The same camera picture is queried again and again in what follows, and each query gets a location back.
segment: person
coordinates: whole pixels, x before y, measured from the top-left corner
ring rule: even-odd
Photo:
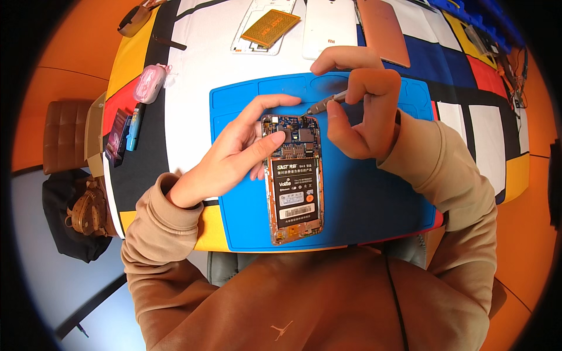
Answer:
[[[365,47],[330,47],[312,64],[351,68],[346,103],[363,100],[351,126],[328,104],[328,138],[351,158],[375,158],[448,215],[427,270],[367,245],[261,254],[222,287],[187,259],[202,200],[220,196],[284,140],[261,138],[263,110],[299,98],[257,96],[201,162],[162,174],[137,203],[121,256],[148,350],[475,350],[484,342],[496,271],[496,205],[460,135],[397,108],[401,79]]]

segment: smartphone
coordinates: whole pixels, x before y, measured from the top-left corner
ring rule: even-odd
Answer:
[[[315,60],[324,49],[336,45],[357,46],[353,0],[308,0],[302,38],[303,58]]]
[[[318,120],[310,116],[263,115],[263,136],[285,133],[264,161],[271,243],[282,245],[324,228],[324,184]]]
[[[367,47],[377,50],[381,60],[410,68],[410,56],[394,7],[381,0],[357,0],[359,22]]]

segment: brown bag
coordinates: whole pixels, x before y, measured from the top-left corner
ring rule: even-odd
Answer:
[[[72,227],[84,235],[108,236],[105,230],[106,201],[102,189],[95,180],[87,182],[86,192],[76,201],[72,209],[66,209],[66,214],[67,227]]]

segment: barcode sticker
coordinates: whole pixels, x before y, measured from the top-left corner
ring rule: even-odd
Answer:
[[[308,205],[302,205],[292,208],[286,208],[279,211],[279,219],[284,220],[285,218],[291,218],[298,215],[304,215],[306,213],[314,212],[314,203]]]
[[[279,196],[279,205],[280,206],[294,205],[296,203],[301,203],[301,202],[304,202],[304,201],[305,201],[304,192],[283,194],[283,195]]]

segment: blue marker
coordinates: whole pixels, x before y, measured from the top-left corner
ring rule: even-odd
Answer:
[[[144,108],[146,107],[143,103],[138,103],[133,111],[133,118],[131,119],[131,126],[129,127],[129,135],[127,135],[127,150],[134,151],[137,147],[137,140],[139,136],[139,131],[141,129],[142,117],[144,114]]]

